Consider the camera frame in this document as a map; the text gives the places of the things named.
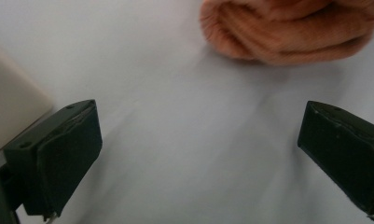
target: orange cloth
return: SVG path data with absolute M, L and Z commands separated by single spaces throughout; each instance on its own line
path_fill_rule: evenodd
M 298 64 L 349 57 L 374 33 L 374 0 L 204 0 L 201 29 L 231 58 Z

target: white fabric surface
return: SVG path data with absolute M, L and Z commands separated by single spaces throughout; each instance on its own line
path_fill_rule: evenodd
M 234 62 L 200 4 L 0 1 L 0 46 L 56 108 L 99 106 L 101 156 L 55 223 L 371 223 L 297 138 L 308 100 L 374 123 L 374 40 L 332 63 Z

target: white table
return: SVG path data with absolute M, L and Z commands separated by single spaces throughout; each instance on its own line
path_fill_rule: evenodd
M 374 40 L 332 63 L 234 62 L 200 3 L 0 1 L 0 46 L 55 107 L 99 106 L 101 156 L 55 223 L 371 223 L 296 141 L 308 100 L 374 123 Z

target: crumpled cloth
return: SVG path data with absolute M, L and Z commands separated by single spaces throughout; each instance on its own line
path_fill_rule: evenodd
M 374 34 L 374 0 L 204 0 L 201 29 L 231 58 L 286 65 L 354 55 Z

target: folded orange towel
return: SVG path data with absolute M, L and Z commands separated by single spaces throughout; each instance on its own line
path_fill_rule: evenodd
M 349 57 L 374 33 L 374 0 L 204 0 L 201 29 L 232 58 L 297 64 Z

